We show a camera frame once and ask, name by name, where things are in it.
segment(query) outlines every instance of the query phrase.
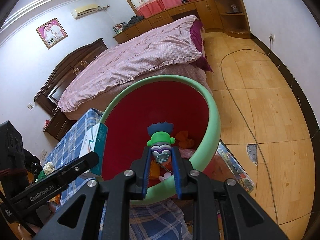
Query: wooden headboard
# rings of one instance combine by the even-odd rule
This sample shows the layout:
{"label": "wooden headboard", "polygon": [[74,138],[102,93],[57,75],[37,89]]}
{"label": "wooden headboard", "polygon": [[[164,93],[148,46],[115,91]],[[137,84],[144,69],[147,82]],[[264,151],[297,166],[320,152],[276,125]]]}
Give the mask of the wooden headboard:
{"label": "wooden headboard", "polygon": [[71,52],[52,71],[47,82],[35,96],[35,102],[52,116],[65,89],[95,57],[106,49],[107,46],[100,38]]}

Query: blue plaid cloth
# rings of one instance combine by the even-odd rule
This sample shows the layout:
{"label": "blue plaid cloth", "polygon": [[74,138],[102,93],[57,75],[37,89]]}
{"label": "blue plaid cloth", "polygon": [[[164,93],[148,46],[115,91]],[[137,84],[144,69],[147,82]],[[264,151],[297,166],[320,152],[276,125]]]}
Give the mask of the blue plaid cloth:
{"label": "blue plaid cloth", "polygon": [[[79,157],[84,133],[100,121],[102,114],[101,111],[96,109],[89,109],[47,156],[45,163],[52,162],[56,168],[59,168]],[[60,205],[63,206],[87,180],[77,178],[70,183],[69,188],[61,193]],[[106,205],[107,202],[103,209],[99,239],[102,236]],[[183,212],[170,199],[153,205],[130,206],[129,233],[131,240],[192,239],[184,221]]]}

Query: corner shelf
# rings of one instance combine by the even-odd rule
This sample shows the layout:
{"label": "corner shelf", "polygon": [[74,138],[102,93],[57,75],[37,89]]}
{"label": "corner shelf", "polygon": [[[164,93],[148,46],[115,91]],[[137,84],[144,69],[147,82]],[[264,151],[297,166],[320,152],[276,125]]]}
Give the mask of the corner shelf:
{"label": "corner shelf", "polygon": [[220,13],[220,15],[233,15],[233,16],[239,16],[239,15],[245,15],[244,13]]}
{"label": "corner shelf", "polygon": [[[249,39],[250,27],[243,1],[215,0],[215,2],[225,33],[232,37]],[[231,5],[235,5],[241,13],[226,13],[233,11]]]}

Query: wall outlet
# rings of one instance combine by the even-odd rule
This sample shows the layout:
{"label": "wall outlet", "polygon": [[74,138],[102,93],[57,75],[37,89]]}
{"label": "wall outlet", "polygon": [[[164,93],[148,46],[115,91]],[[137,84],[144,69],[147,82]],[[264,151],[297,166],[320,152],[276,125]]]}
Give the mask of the wall outlet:
{"label": "wall outlet", "polygon": [[275,42],[275,35],[270,33],[270,37],[269,39],[272,41],[272,42]]}

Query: toy figure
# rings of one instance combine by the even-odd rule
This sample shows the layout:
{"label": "toy figure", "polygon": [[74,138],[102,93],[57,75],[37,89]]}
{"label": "toy figure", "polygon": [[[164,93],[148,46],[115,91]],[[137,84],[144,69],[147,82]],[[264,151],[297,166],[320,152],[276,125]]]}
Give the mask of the toy figure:
{"label": "toy figure", "polygon": [[166,162],[171,156],[171,144],[175,143],[175,138],[170,136],[173,130],[173,124],[159,122],[148,127],[148,134],[151,140],[147,145],[151,147],[153,157],[158,163]]}

